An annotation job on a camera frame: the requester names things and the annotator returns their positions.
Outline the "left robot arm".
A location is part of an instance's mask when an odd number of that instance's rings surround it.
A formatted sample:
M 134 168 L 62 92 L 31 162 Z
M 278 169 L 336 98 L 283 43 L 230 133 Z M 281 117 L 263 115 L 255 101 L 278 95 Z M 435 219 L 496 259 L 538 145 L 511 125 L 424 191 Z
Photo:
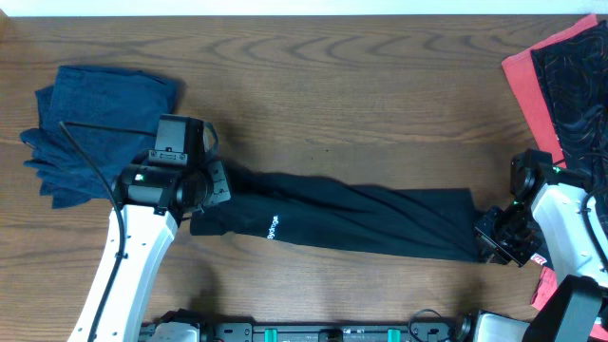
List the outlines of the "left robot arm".
M 189 214 L 231 198 L 211 123 L 161 115 L 155 145 L 102 186 L 112 212 L 72 341 L 136 341 L 157 272 Z

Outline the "black t-shirt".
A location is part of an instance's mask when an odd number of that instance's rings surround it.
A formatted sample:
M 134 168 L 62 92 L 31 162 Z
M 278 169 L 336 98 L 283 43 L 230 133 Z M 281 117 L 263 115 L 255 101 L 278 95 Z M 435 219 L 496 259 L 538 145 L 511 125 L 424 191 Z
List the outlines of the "black t-shirt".
M 191 219 L 194 236 L 235 233 L 401 257 L 479 261 L 471 192 L 393 190 L 326 177 L 225 167 L 231 198 Z

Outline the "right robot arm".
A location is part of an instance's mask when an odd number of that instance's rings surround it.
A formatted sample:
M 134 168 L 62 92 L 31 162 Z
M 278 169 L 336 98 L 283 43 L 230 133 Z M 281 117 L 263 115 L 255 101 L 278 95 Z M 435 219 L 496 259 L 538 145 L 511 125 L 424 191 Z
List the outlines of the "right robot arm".
M 508 207 L 493 207 L 476 222 L 476 239 L 491 261 L 518 266 L 546 247 L 557 290 L 529 323 L 479 312 L 468 340 L 587 340 L 607 322 L 607 236 L 598 216 L 604 188 L 528 149 L 510 163 L 510 191 Z

